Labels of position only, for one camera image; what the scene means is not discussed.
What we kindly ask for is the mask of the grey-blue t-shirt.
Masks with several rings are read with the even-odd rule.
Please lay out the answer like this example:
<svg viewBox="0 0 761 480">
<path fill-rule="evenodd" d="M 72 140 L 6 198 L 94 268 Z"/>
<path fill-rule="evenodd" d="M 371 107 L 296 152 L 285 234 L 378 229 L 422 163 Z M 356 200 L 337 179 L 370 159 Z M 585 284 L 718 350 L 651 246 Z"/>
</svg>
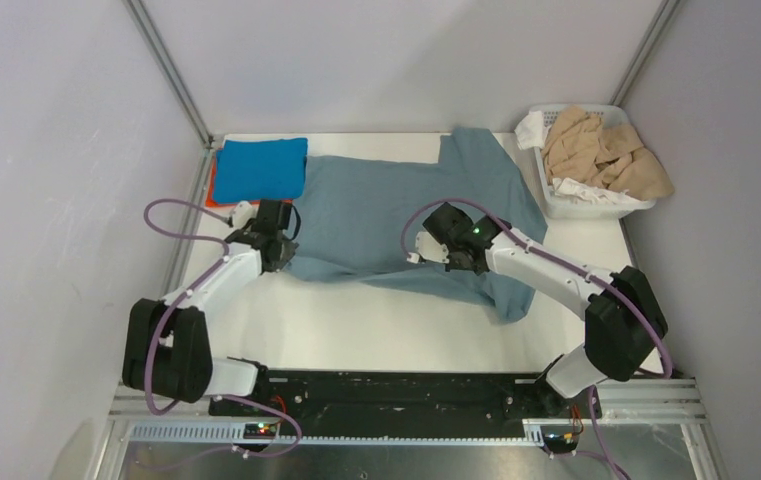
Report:
<svg viewBox="0 0 761 480">
<path fill-rule="evenodd" d="M 535 291 L 517 280 L 407 262 L 400 245 L 413 244 L 415 233 L 406 221 L 447 198 L 473 201 L 537 242 L 545 237 L 544 215 L 493 134 L 457 128 L 442 137 L 435 164 L 309 158 L 304 192 L 294 202 L 302 218 L 298 248 L 287 269 L 302 281 L 359 281 L 492 306 L 503 323 L 522 319 Z"/>
</svg>

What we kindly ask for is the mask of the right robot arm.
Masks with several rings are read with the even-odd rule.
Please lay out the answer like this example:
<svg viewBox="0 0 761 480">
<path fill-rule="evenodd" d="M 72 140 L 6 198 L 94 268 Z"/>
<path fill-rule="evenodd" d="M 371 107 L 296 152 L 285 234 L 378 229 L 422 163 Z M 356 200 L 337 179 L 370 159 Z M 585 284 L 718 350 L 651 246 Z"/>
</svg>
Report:
<svg viewBox="0 0 761 480">
<path fill-rule="evenodd" d="M 589 388 L 605 380 L 630 380 L 652 353 L 660 355 L 664 374 L 670 374 L 662 342 L 668 326 L 643 272 L 632 266 L 615 272 L 579 263 L 490 212 L 473 221 L 458 205 L 456 200 L 433 203 L 416 234 L 415 249 L 407 255 L 409 262 L 520 281 L 584 324 L 581 345 L 555 359 L 534 384 L 544 414 L 562 417 Z"/>
</svg>

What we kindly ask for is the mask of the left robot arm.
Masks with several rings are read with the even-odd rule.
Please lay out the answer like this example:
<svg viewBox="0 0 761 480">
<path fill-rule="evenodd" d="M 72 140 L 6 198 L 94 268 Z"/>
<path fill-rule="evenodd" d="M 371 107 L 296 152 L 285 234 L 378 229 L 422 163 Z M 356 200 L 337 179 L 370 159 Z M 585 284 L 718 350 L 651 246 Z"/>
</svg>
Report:
<svg viewBox="0 0 761 480">
<path fill-rule="evenodd" d="M 258 364 L 219 358 L 213 351 L 215 321 L 230 300 L 266 273 L 281 271 L 294 257 L 302 219 L 288 201 L 242 201 L 216 220 L 228 226 L 213 263 L 200 276 L 157 300 L 131 308 L 122 383 L 144 392 L 152 413 L 163 414 L 156 396 L 195 403 L 205 396 L 233 395 L 248 416 L 270 406 L 270 387 L 257 380 Z"/>
</svg>

